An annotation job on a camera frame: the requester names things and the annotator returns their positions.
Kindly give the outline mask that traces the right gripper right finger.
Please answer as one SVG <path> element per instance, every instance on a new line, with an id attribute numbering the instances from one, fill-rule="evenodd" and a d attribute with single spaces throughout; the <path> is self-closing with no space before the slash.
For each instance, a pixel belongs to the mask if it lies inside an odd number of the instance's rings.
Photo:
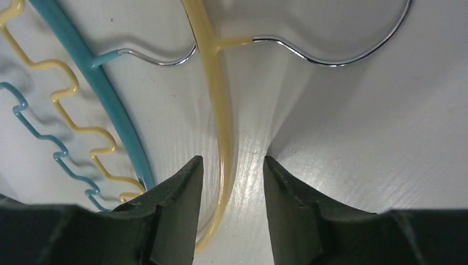
<path id="1" fill-rule="evenodd" d="M 293 176 L 273 157 L 263 164 L 275 264 L 466 264 L 467 210 L 343 204 Z"/>

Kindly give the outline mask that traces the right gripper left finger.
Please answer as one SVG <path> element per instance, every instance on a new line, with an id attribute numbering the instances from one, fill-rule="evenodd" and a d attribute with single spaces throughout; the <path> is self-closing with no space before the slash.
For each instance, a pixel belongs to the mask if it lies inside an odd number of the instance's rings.
<path id="1" fill-rule="evenodd" d="M 2 264 L 192 264 L 203 158 L 110 212 L 1 196 Z"/>

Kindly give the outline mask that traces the yellow wavy hanger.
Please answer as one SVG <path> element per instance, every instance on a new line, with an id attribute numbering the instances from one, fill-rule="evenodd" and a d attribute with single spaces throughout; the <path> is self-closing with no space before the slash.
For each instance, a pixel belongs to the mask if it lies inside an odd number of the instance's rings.
<path id="1" fill-rule="evenodd" d="M 405 21 L 412 4 L 412 1 L 406 2 L 397 23 L 379 42 L 371 46 L 369 49 L 359 55 L 347 59 L 326 60 L 314 57 L 291 42 L 275 35 L 246 35 L 231 38 L 220 37 L 214 33 L 212 23 L 202 1 L 183 1 L 183 7 L 195 38 L 194 45 L 196 46 L 196 52 L 200 54 L 201 63 L 208 84 L 212 110 L 214 112 L 217 146 L 219 150 L 219 190 L 217 194 L 216 207 L 209 220 L 208 229 L 195 243 L 195 253 L 199 253 L 208 245 L 218 229 L 230 198 L 231 182 L 236 176 L 232 115 L 230 112 L 230 101 L 228 99 L 227 88 L 221 72 L 219 58 L 220 51 L 252 43 L 271 42 L 283 46 L 309 63 L 326 67 L 343 67 L 365 59 L 385 45 L 396 34 Z"/>

